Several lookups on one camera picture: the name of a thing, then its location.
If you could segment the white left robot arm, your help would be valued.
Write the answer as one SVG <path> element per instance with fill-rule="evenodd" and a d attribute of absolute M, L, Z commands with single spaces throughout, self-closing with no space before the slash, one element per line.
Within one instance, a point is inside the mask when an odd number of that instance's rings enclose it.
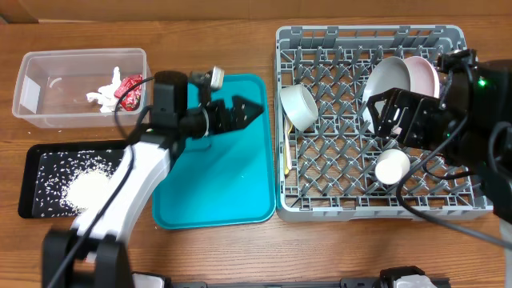
<path fill-rule="evenodd" d="M 130 268 L 127 243 L 149 196 L 181 156 L 188 138 L 206 138 L 248 127 L 264 111 L 242 96 L 232 107 L 212 100 L 223 70 L 204 74 L 164 70 L 150 77 L 153 103 L 142 109 L 126 139 L 122 162 L 104 187 L 105 199 L 68 231 L 50 230 L 42 246 L 44 287 L 169 287 L 170 280 Z"/>

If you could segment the light grey plate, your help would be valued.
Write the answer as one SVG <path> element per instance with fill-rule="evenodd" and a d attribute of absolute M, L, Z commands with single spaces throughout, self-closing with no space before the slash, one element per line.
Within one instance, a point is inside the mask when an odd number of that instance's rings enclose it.
<path fill-rule="evenodd" d="M 362 101 L 367 103 L 373 95 L 391 88 L 410 90 L 411 77 L 405 62 L 399 57 L 383 59 L 372 69 L 363 92 Z"/>

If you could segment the yellow plastic spoon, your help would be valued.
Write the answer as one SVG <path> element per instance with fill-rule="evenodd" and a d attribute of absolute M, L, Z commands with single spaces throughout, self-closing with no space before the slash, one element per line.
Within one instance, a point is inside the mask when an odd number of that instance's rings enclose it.
<path fill-rule="evenodd" d="M 288 175 L 292 168 L 292 160 L 291 160 L 291 152 L 290 152 L 290 132 L 292 129 L 292 125 L 288 117 L 284 118 L 284 140 L 285 140 L 285 148 L 284 148 L 284 174 Z"/>

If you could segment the white pink-rimmed plate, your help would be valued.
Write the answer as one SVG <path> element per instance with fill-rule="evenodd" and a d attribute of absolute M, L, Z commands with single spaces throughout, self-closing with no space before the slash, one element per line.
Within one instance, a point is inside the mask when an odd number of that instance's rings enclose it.
<path fill-rule="evenodd" d="M 440 83 L 438 73 L 426 59 L 420 56 L 412 56 L 405 60 L 393 57 L 393 60 L 401 68 L 406 66 L 409 71 L 409 85 L 405 86 L 406 81 L 401 80 L 397 88 L 408 89 L 415 93 L 439 98 Z"/>

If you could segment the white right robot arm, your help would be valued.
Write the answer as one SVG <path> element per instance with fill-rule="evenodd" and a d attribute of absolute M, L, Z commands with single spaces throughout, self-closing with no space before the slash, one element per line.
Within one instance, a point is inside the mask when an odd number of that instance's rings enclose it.
<path fill-rule="evenodd" d="M 412 89 L 391 87 L 372 93 L 366 106 L 377 136 L 400 128 L 398 142 L 429 151 L 399 180 L 395 197 L 413 215 L 511 250 L 511 61 L 480 62 L 473 49 L 441 54 L 435 63 L 447 76 L 438 98 Z M 402 188 L 429 158 L 441 155 L 453 166 L 465 166 L 482 184 L 504 227 L 500 238 L 429 215 L 408 204 Z"/>

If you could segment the cream plastic cup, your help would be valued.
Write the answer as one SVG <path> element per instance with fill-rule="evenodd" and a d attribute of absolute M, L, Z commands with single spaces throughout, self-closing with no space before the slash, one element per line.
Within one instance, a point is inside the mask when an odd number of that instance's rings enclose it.
<path fill-rule="evenodd" d="M 398 149 L 381 152 L 374 168 L 377 180 L 386 185 L 398 183 L 409 170 L 408 156 Z"/>

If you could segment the grey bowl of rice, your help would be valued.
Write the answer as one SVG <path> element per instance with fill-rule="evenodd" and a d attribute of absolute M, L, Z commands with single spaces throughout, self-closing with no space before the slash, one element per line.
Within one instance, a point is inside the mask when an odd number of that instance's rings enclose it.
<path fill-rule="evenodd" d="M 286 116 L 297 130 L 307 130 L 318 119 L 314 97 L 304 85 L 283 88 L 279 97 Z"/>

